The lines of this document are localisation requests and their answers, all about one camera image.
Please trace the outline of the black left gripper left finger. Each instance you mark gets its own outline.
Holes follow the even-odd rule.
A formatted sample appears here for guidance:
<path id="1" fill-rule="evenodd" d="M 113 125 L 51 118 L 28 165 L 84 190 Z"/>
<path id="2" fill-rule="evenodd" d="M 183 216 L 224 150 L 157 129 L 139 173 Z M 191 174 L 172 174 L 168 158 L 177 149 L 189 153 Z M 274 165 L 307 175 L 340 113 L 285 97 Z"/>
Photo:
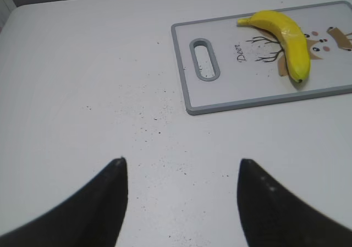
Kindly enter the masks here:
<path id="1" fill-rule="evenodd" d="M 61 204 L 2 235 L 1 246 L 115 246 L 127 204 L 127 162 L 121 157 Z"/>

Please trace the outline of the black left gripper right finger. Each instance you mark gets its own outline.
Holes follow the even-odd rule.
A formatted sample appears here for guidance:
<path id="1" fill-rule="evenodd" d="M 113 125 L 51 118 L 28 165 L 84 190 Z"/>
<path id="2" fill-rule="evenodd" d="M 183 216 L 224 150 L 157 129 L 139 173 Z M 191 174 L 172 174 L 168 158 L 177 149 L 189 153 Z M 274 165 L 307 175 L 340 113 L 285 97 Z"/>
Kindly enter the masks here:
<path id="1" fill-rule="evenodd" d="M 252 159 L 240 161 L 237 206 L 248 246 L 351 246 L 351 229 L 302 201 Z"/>

